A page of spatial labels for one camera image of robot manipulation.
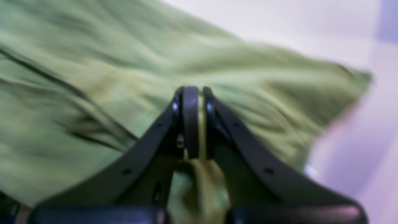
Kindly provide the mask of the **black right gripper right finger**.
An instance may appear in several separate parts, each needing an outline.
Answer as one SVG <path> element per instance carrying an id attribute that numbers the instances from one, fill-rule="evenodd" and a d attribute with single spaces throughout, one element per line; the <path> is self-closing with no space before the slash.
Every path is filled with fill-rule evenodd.
<path id="1" fill-rule="evenodd" d="M 206 157 L 221 168 L 231 208 L 226 224 L 368 224 L 362 206 L 273 155 L 239 117 L 203 88 Z"/>

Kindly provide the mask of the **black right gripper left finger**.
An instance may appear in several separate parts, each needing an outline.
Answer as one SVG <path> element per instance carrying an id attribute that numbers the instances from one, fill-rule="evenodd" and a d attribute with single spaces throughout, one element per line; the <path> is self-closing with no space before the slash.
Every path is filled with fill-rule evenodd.
<path id="1" fill-rule="evenodd" d="M 198 88 L 178 88 L 144 136 L 114 163 L 42 203 L 29 224 L 170 224 L 173 172 L 198 158 Z"/>

